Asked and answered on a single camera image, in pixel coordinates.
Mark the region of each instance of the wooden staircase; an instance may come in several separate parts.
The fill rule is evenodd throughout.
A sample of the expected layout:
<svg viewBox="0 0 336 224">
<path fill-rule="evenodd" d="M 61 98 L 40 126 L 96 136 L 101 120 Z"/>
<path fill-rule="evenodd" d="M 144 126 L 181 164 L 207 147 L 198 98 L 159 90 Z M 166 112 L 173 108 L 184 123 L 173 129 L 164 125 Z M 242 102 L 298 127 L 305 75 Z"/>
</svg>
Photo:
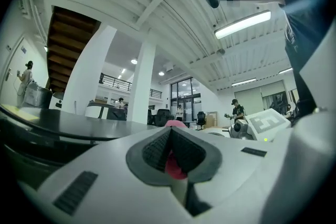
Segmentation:
<svg viewBox="0 0 336 224">
<path fill-rule="evenodd" d="M 71 72 L 100 22 L 82 14 L 55 7 L 48 33 L 47 88 L 64 92 Z"/>
</svg>

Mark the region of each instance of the person in white clothing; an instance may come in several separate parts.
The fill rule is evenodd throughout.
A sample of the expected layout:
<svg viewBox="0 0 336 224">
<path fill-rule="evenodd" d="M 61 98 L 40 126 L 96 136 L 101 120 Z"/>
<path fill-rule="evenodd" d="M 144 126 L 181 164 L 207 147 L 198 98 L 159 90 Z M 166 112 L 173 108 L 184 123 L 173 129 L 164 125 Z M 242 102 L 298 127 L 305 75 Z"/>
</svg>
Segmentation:
<svg viewBox="0 0 336 224">
<path fill-rule="evenodd" d="M 120 98 L 119 98 L 119 101 L 115 102 L 115 107 L 116 107 L 117 109 L 124 109 L 125 104 L 124 104 L 123 101 L 124 101 L 124 98 L 123 98 L 123 97 L 120 97 Z"/>
<path fill-rule="evenodd" d="M 286 111 L 286 115 L 285 118 L 290 118 L 293 116 L 293 111 L 295 108 L 293 108 L 290 104 L 287 105 L 287 111 Z"/>
<path fill-rule="evenodd" d="M 22 76 L 20 76 L 19 71 L 17 72 L 17 77 L 21 81 L 21 84 L 19 86 L 19 89 L 17 91 L 17 104 L 16 106 L 19 108 L 22 103 L 23 99 L 25 97 L 26 89 L 28 84 L 31 82 L 33 79 L 33 73 L 32 73 L 32 68 L 33 68 L 33 62 L 29 61 L 27 64 L 25 64 L 27 69 L 23 72 Z"/>
<path fill-rule="evenodd" d="M 183 120 L 183 109 L 182 106 L 179 104 L 178 108 L 176 110 L 176 119 L 178 121 L 182 121 Z"/>
</svg>

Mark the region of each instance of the fluorescent light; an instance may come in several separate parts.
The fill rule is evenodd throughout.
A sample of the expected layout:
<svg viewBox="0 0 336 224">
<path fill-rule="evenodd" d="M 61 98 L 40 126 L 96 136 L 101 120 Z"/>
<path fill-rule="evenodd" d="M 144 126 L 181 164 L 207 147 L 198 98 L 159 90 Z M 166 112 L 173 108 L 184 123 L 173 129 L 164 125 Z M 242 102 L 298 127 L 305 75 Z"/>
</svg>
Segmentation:
<svg viewBox="0 0 336 224">
<path fill-rule="evenodd" d="M 293 70 L 293 69 L 292 68 L 288 68 L 286 70 L 280 71 L 279 74 L 282 74 L 282 73 L 285 73 L 285 72 L 288 72 L 288 71 L 291 71 L 291 70 Z"/>
<path fill-rule="evenodd" d="M 243 30 L 247 27 L 265 22 L 267 20 L 271 19 L 271 12 L 269 10 L 266 10 L 264 12 L 256 13 L 251 16 L 248 16 L 244 19 L 241 19 L 239 21 L 236 21 L 232 24 L 229 24 L 219 30 L 215 31 L 215 35 L 217 39 L 221 39 L 223 37 L 226 37 L 228 35 L 231 35 L 235 32 L 238 32 L 240 30 Z"/>
<path fill-rule="evenodd" d="M 245 80 L 245 81 L 242 81 L 242 82 L 233 83 L 232 86 L 237 86 L 237 85 L 241 85 L 241 84 L 244 84 L 244 83 L 249 83 L 249 82 L 256 81 L 256 80 L 257 79 L 249 79 L 249 80 Z"/>
</svg>

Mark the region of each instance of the black desk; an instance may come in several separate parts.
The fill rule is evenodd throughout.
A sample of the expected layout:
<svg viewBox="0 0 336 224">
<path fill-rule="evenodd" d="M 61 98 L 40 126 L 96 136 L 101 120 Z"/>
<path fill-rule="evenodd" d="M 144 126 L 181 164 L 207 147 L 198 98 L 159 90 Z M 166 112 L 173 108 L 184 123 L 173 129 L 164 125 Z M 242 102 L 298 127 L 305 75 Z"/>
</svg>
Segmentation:
<svg viewBox="0 0 336 224">
<path fill-rule="evenodd" d="M 95 119 L 54 109 L 21 110 L 38 117 L 29 121 L 37 129 L 40 127 L 52 135 L 80 140 L 108 141 L 156 128 L 137 122 Z"/>
<path fill-rule="evenodd" d="M 98 143 L 156 128 L 60 110 L 12 108 L 11 111 L 12 116 L 0 111 L 0 137 L 17 178 L 34 188 Z"/>
</svg>

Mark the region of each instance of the dark shirt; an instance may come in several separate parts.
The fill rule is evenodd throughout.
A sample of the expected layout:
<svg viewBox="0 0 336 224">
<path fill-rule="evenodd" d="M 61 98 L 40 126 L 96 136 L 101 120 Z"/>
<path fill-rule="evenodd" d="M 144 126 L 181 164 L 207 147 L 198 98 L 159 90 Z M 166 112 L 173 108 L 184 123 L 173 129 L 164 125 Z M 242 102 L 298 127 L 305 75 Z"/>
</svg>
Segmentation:
<svg viewBox="0 0 336 224">
<path fill-rule="evenodd" d="M 234 107 L 233 108 L 233 112 L 232 112 L 232 114 L 233 115 L 240 115 L 240 114 L 243 114 L 244 113 L 244 108 L 239 104 L 237 107 Z M 237 121 L 237 120 L 243 120 L 244 119 L 244 117 L 236 117 L 235 118 L 235 122 Z"/>
<path fill-rule="evenodd" d="M 299 72 L 313 55 L 326 35 L 332 20 L 332 6 L 328 0 L 285 0 L 279 5 L 286 14 L 286 53 L 298 89 L 301 116 L 316 107 L 314 99 Z"/>
</svg>

